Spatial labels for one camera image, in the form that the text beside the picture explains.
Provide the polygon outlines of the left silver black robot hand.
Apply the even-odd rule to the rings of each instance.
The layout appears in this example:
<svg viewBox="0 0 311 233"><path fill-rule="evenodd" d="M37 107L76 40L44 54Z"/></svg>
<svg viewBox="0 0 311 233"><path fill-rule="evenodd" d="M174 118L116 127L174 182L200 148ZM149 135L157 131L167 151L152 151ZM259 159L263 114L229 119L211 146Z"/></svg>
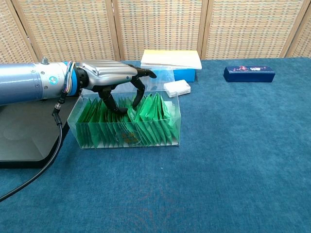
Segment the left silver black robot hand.
<svg viewBox="0 0 311 233"><path fill-rule="evenodd" d="M84 60L74 68L77 80L77 89L87 89L98 93L105 106L117 115L127 113L127 108L119 108L111 94L118 85L131 83L137 94L133 100L132 107L136 108L145 92L145 85L141 77L155 79L156 75L149 69L143 69L119 61L110 60Z"/></svg>

